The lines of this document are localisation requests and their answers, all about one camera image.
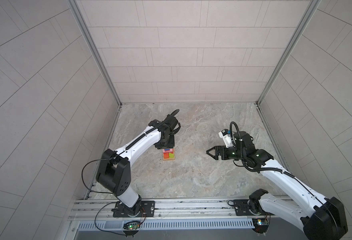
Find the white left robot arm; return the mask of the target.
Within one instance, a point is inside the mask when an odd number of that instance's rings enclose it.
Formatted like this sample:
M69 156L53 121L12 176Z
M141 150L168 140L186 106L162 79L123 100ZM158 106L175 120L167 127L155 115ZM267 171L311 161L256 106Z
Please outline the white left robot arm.
M158 150L175 147L175 134L181 128L175 110L162 121L153 120L149 126L128 144L116 150L107 149L102 155L96 181L109 190L123 205L124 211L136 216L140 211L141 196L131 184L131 167L151 146Z

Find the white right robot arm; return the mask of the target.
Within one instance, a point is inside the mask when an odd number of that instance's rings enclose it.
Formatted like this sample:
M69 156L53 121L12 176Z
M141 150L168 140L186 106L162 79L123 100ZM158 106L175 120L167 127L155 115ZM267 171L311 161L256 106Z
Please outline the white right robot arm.
M262 174L295 202L294 205L290 204L259 189L249 197L252 214L274 214L302 230L310 240L339 240L348 232L344 205L336 197L329 199L311 189L283 168L266 150L257 149L248 133L232 133L224 129L219 136L224 145L207 150L207 155L215 160L242 162L246 170Z

